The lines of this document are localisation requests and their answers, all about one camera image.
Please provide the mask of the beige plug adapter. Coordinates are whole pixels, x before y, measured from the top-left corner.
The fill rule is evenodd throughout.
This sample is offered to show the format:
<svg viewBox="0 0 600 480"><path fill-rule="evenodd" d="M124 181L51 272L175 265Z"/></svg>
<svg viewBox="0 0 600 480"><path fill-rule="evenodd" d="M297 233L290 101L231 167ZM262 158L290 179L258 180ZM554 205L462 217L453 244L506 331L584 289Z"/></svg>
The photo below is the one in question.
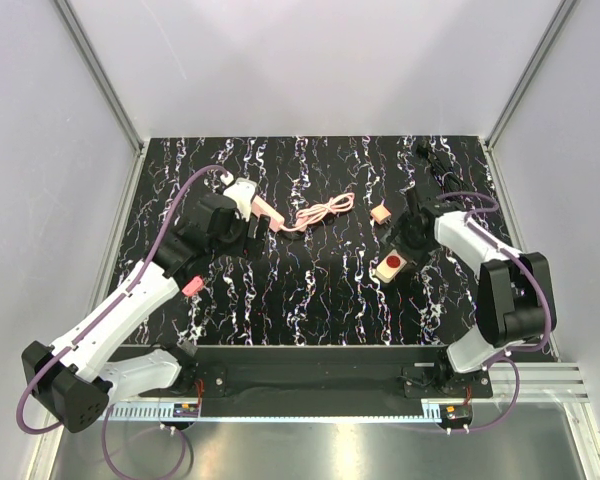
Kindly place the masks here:
<svg viewBox="0 0 600 480"><path fill-rule="evenodd" d="M375 225L381 226L387 224L391 220L392 213L384 203L380 203L371 209L370 217Z"/></svg>

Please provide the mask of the beige red power strip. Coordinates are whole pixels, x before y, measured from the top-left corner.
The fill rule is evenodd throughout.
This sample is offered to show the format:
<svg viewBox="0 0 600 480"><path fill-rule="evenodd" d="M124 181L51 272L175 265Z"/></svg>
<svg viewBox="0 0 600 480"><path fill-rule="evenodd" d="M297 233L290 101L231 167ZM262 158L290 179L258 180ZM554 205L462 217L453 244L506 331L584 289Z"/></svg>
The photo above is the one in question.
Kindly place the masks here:
<svg viewBox="0 0 600 480"><path fill-rule="evenodd" d="M391 283L405 268L408 261L396 249L392 249L376 266L375 276L383 283Z"/></svg>

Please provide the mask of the pink square socket adapter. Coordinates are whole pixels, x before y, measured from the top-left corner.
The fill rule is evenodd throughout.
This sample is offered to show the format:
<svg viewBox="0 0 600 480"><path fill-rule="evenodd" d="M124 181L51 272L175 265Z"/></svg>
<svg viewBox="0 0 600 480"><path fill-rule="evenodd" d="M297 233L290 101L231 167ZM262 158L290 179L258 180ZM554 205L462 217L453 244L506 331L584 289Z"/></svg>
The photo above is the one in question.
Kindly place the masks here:
<svg viewBox="0 0 600 480"><path fill-rule="evenodd" d="M181 290L186 297L196 296L204 288L204 279L200 276L195 276Z"/></svg>

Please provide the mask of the pink power strip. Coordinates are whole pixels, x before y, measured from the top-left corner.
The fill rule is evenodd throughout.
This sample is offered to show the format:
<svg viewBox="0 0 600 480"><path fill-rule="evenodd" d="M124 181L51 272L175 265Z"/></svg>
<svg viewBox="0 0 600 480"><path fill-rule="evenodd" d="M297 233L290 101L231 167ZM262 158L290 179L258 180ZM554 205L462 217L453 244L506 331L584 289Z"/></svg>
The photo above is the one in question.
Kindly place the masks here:
<svg viewBox="0 0 600 480"><path fill-rule="evenodd" d="M258 218L262 216L269 218L269 229L271 231L279 232L284 227L284 217L259 195L254 197L251 204L251 210L252 213Z"/></svg>

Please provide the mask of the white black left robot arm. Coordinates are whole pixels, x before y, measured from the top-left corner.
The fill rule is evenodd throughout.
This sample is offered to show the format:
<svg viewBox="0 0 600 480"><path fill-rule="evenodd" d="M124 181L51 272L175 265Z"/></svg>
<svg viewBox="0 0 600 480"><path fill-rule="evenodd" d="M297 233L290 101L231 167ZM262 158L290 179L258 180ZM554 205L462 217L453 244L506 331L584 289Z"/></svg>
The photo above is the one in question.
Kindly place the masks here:
<svg viewBox="0 0 600 480"><path fill-rule="evenodd" d="M130 361L110 358L139 324L178 294L196 295L209 265L221 256L261 257L267 216L256 215L256 187L238 181L221 194L209 193L190 216L165 221L145 259L127 279L76 327L51 344L30 343L21 359L27 386L16 410L19 428L37 434L24 420L35 398L72 433L85 430L116 400L154 389L176 396L195 386L194 369L168 351Z"/></svg>

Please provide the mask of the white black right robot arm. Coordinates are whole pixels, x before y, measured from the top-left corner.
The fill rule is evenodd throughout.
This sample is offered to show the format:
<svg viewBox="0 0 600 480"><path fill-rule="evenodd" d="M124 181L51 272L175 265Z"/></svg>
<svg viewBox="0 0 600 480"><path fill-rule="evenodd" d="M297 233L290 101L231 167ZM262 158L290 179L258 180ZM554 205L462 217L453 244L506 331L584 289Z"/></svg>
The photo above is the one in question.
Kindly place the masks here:
<svg viewBox="0 0 600 480"><path fill-rule="evenodd" d="M499 240L458 203L460 193L420 199L407 191L407 210L393 224L385 243L415 273L434 251L445 247L477 278L475 323L439 354L428 385L446 396L466 389L479 371L513 352L544 349L557 325L547 258L524 253Z"/></svg>

